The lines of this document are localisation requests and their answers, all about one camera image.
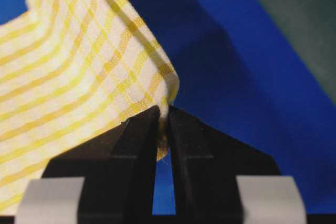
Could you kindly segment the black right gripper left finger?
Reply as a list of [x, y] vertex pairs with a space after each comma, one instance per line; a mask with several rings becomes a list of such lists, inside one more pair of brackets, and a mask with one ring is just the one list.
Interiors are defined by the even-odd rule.
[[159, 116], [153, 106], [49, 161], [43, 178], [85, 178], [78, 223], [150, 222]]

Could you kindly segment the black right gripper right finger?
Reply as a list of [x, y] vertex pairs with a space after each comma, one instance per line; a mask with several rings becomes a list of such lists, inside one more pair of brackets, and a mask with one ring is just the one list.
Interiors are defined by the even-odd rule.
[[168, 139], [180, 223], [243, 223], [237, 175], [280, 175], [274, 159], [171, 106]]

